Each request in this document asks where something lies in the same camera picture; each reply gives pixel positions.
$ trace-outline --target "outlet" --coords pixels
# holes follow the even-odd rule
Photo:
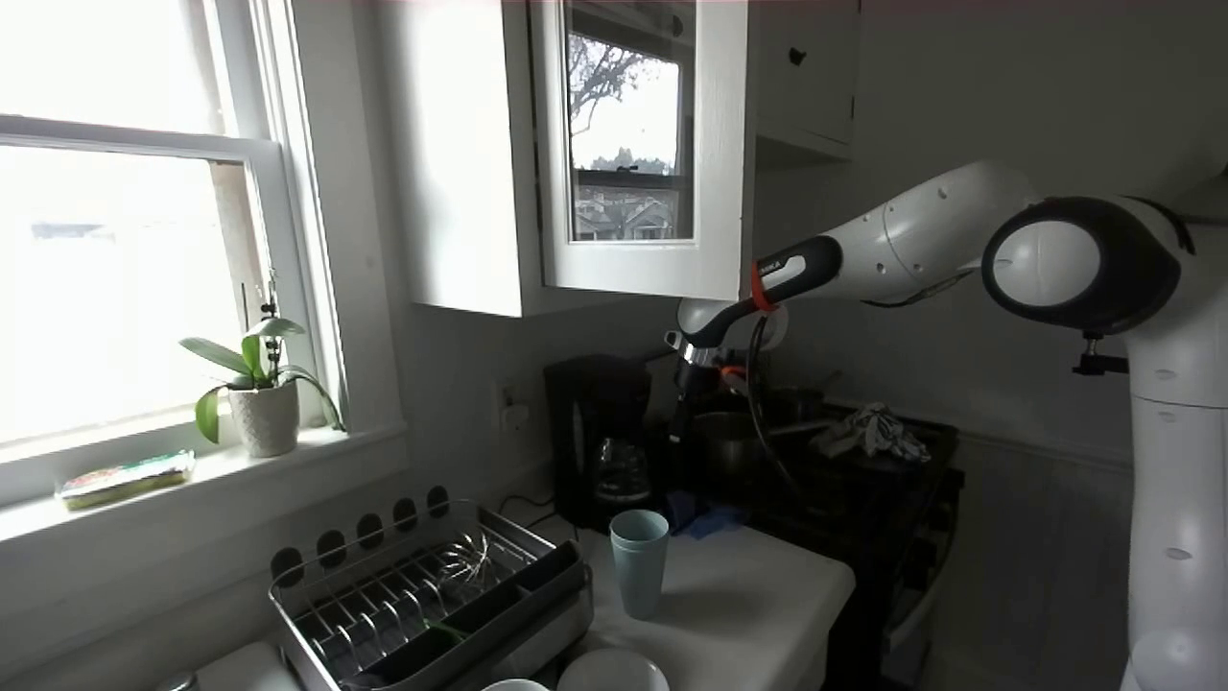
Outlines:
[[[491,427],[493,433],[520,433],[534,423],[528,389],[520,381],[497,381],[491,389]]]

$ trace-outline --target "white flower pot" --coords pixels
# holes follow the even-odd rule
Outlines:
[[[238,445],[249,456],[282,456],[300,445],[300,389],[226,389]]]

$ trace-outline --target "bowl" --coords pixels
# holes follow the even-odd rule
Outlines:
[[[666,691],[666,679],[634,647],[592,647],[565,666],[555,691]]]

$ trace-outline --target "open cabinet door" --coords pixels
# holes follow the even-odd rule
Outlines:
[[[747,0],[541,0],[545,284],[735,298],[750,217]]]

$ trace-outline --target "window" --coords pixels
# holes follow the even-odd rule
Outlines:
[[[692,236],[685,25],[683,2],[575,2],[566,34],[575,240]]]
[[[0,10],[0,460],[184,433],[222,371],[181,336],[235,340],[273,280],[314,321],[261,24],[238,0]]]

